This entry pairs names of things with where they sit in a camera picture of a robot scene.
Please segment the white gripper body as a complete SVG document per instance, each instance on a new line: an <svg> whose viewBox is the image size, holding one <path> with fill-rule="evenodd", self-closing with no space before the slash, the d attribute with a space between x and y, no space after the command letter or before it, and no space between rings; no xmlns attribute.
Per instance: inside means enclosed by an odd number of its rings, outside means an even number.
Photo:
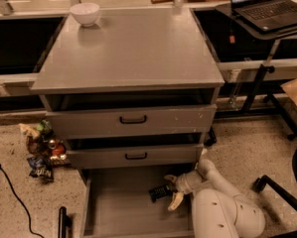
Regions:
<svg viewBox="0 0 297 238"><path fill-rule="evenodd" d="M189 172L177 177L175 186L177 191L189 194L201 189L203 178L198 172Z"/></svg>

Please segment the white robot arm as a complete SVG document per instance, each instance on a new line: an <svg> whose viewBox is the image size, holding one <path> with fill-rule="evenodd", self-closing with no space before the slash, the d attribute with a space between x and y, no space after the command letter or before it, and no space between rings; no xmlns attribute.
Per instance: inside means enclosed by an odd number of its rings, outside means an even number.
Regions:
<svg viewBox="0 0 297 238"><path fill-rule="evenodd" d="M225 179L215 164L199 159L195 169L178 177L166 175L176 192L169 211L183 197L192 194L192 222L195 238L257 238L265 227L262 210Z"/></svg>

